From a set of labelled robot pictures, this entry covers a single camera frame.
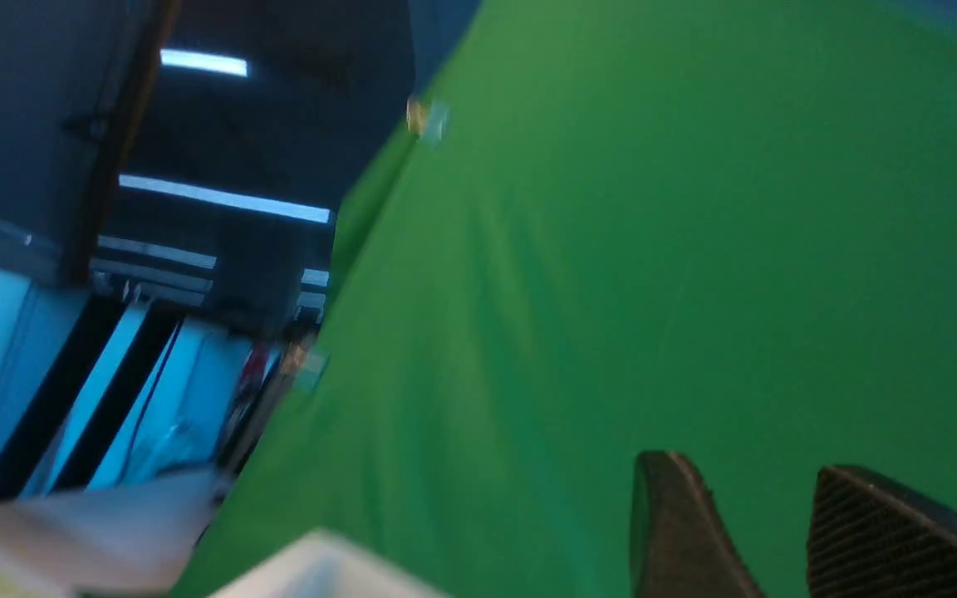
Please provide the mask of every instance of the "fluorescent light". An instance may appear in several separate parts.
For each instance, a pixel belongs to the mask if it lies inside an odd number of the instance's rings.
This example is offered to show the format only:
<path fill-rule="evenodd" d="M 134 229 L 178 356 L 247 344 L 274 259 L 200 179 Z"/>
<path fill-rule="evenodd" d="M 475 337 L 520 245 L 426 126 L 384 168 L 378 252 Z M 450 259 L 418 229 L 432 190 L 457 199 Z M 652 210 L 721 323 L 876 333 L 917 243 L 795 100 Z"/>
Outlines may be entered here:
<path fill-rule="evenodd" d="M 324 270 L 305 268 L 305 272 L 301 275 L 301 284 L 312 284 L 314 287 L 326 287 L 329 280 L 331 280 L 331 273 Z"/>
<path fill-rule="evenodd" d="M 331 221 L 331 211 L 327 208 L 314 208 L 311 205 L 253 197 L 249 196 L 249 194 L 218 192 L 216 189 L 206 189 L 205 187 L 172 183 L 170 181 L 150 179 L 147 177 L 134 177 L 132 174 L 122 174 L 120 176 L 120 186 L 129 187 L 129 189 L 143 189 L 148 190 L 148 192 L 161 194 L 174 194 L 174 196 L 178 197 L 197 199 L 198 201 L 215 203 L 217 205 L 227 205 L 228 208 L 250 209 L 250 211 L 254 212 L 308 220 L 309 223 L 326 224 Z"/>
<path fill-rule="evenodd" d="M 187 289 L 187 291 L 208 292 L 210 288 L 213 288 L 213 281 L 203 279 L 202 277 L 178 275 L 178 273 L 175 272 L 165 272 L 157 268 L 126 264 L 126 262 L 101 260 L 101 258 L 98 257 L 91 260 L 91 268 L 103 270 L 103 272 L 113 272 L 116 273 L 116 275 L 138 277 L 138 279 L 159 282 L 170 285 L 171 287 Z"/>
<path fill-rule="evenodd" d="M 250 76 L 250 64 L 242 58 L 217 56 L 217 54 L 162 50 L 160 51 L 160 64 L 163 66 L 178 66 L 179 68 L 194 68 L 197 71 L 222 72 L 224 75 Z"/>
<path fill-rule="evenodd" d="M 194 251 L 185 251 L 174 247 L 165 247 L 164 245 L 155 245 L 155 243 L 143 243 L 141 241 L 132 241 L 132 239 L 128 238 L 99 235 L 98 246 L 106 249 L 116 249 L 117 251 L 128 251 L 128 253 L 149 255 L 149 257 L 157 257 L 160 260 L 170 260 L 196 268 L 205 268 L 206 270 L 216 268 L 216 257 L 213 257 L 213 255 L 194 253 Z"/>

